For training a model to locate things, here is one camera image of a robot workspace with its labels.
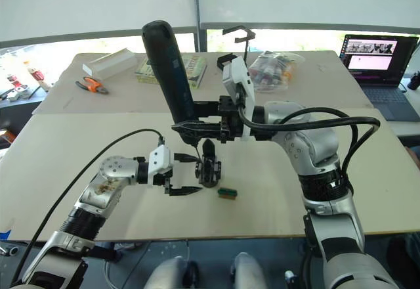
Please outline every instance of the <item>gray floor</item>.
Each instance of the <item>gray floor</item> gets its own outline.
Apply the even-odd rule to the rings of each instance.
[[[388,269],[385,254],[389,236],[371,236],[366,240],[366,252],[377,258]],[[240,252],[248,252],[261,264],[269,288],[286,288],[284,272],[291,269],[299,272],[303,257],[302,238],[281,239],[236,239],[236,240],[197,240],[189,241],[190,259],[199,264],[200,288],[233,288],[230,282],[230,266],[235,256]],[[137,250],[122,250],[123,256],[118,263],[112,263],[110,278],[120,287],[129,271],[143,254],[146,244]],[[20,248],[17,256],[0,257],[0,288],[8,288],[11,276],[23,253]],[[188,255],[186,241],[153,242],[138,264],[124,289],[142,288],[148,277],[163,260],[174,256]],[[104,262],[99,259],[87,258],[89,268],[81,288],[108,288],[104,280]],[[323,288],[322,264],[320,259],[312,262],[312,287]]]

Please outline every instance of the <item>electronic device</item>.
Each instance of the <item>electronic device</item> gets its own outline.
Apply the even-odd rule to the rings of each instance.
[[[418,37],[345,35],[340,59],[387,120],[419,122],[398,88]]]
[[[154,22],[154,27],[161,28],[159,32],[173,32],[168,23],[163,21]],[[143,40],[150,58],[150,43],[146,43],[148,38]],[[376,132],[380,122],[369,117],[351,118],[332,108],[303,108],[294,102],[268,102],[264,106],[255,106],[253,84],[241,56],[223,68],[222,82],[229,95],[221,96],[219,101],[193,101],[197,119],[180,122],[177,111],[181,106],[186,106],[189,100],[185,104],[179,101],[182,97],[177,94],[185,92],[184,83],[171,81],[178,80],[172,74],[180,66],[176,62],[163,62],[167,60],[164,52],[168,49],[168,42],[164,44],[160,48],[162,51],[159,51],[158,46],[152,47],[158,54],[155,68],[157,73],[168,73],[161,78],[162,82],[165,81],[162,90],[166,93],[165,97],[176,123],[172,129],[180,134],[184,142],[194,145],[201,139],[217,139],[226,143],[238,137],[245,141],[253,136],[257,141],[272,141],[276,146],[282,147],[301,184],[303,205],[307,211],[303,216],[304,231],[310,244],[310,253],[322,258],[325,288],[398,289],[381,264],[364,251],[364,233],[353,201],[354,191],[347,175],[351,157]],[[179,52],[171,56],[171,60],[179,59]],[[175,91],[168,89],[174,83],[182,88]],[[315,120],[310,114],[313,112],[326,112],[339,118]],[[198,119],[209,116],[220,117],[220,122]],[[359,138],[357,125],[361,123],[371,127]],[[348,154],[341,163],[337,155],[339,143],[332,127],[343,125],[351,128],[352,140]],[[72,183],[106,149],[129,135],[143,131],[153,131],[159,135],[157,148],[150,153],[149,161],[122,156],[106,158],[94,179],[77,199],[68,219],[50,237],[26,269],[22,280],[15,282],[17,288],[79,288],[87,268],[83,258],[94,248],[95,237],[119,202],[122,190],[146,183],[163,185],[165,192],[171,189],[169,179],[176,156],[165,146],[163,135],[154,129],[134,131],[112,142],[89,162]],[[213,146],[207,142],[203,157],[211,160],[207,164],[209,168],[218,164],[214,161],[214,151]],[[213,183],[209,183],[210,180],[205,180],[207,186],[213,186]],[[32,238],[31,244],[35,242],[37,235],[39,234]],[[20,262],[13,281],[18,279],[24,260]],[[181,265],[182,260],[177,257],[163,262],[153,272],[145,288],[179,288]],[[232,273],[236,289],[249,288],[250,285],[253,288],[268,288],[259,264],[248,254],[239,254],[236,257]],[[286,280],[290,280],[288,286],[292,288],[295,277],[288,273]]]

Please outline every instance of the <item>pliers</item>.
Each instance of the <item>pliers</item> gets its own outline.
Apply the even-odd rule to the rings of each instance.
[[[76,81],[76,85],[86,91],[90,91],[93,93],[100,93],[100,94],[108,94],[108,90],[104,88],[101,82],[91,77],[83,77],[85,82],[89,83],[88,85],[84,85],[78,81]]]

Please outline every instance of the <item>laptop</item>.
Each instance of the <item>laptop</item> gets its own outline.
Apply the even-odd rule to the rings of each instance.
[[[386,120],[420,122],[398,88],[418,37],[345,35],[340,59]]]

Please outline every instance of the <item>plastic bag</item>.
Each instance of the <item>plastic bag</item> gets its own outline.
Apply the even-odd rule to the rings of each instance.
[[[304,61],[305,58],[298,54],[263,52],[249,67],[254,90],[271,92],[287,89],[296,66]]]

